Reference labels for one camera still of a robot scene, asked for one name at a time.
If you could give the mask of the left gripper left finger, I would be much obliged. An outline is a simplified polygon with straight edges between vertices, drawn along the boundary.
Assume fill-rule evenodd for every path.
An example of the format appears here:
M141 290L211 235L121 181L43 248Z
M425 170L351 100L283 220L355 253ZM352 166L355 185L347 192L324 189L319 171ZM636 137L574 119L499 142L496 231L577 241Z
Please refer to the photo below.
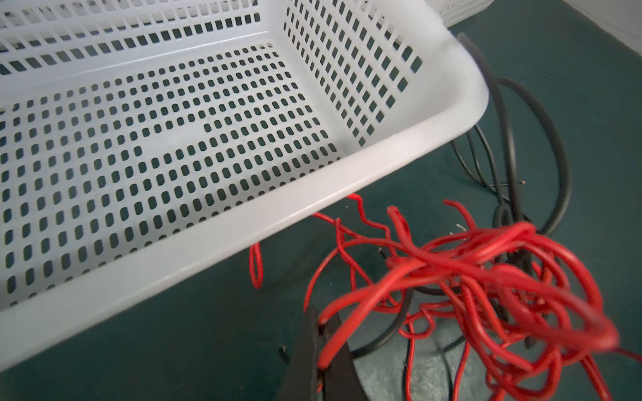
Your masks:
M308 307L304 313L302 333L289 359L276 400L317 399L319 382L317 360L320 343L318 316L319 313L314 307Z

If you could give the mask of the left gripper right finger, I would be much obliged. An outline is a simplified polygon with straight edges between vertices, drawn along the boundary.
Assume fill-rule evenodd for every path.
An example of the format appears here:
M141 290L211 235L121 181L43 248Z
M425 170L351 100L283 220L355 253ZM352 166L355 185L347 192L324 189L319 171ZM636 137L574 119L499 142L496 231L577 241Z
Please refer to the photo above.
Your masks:
M322 395L325 401L368 401L359 380L348 345L337 352L327 369L321 369Z

